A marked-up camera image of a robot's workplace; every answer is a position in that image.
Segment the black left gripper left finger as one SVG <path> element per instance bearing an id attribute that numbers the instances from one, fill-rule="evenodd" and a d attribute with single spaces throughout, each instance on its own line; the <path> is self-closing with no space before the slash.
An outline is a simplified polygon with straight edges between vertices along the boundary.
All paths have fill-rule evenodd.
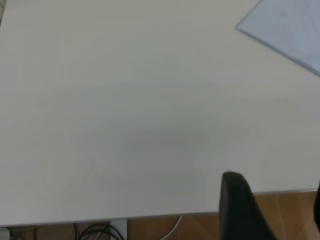
<path id="1" fill-rule="evenodd" d="M 275 240 L 251 188 L 238 172 L 221 176 L 219 197 L 219 231 L 221 240 Z"/>

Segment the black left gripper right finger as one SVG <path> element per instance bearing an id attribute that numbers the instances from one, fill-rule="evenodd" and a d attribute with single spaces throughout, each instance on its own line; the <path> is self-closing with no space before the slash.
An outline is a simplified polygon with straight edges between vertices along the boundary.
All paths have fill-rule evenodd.
<path id="1" fill-rule="evenodd" d="M 320 185 L 318 186 L 313 208 L 313 218 L 317 227 L 320 227 Z"/>

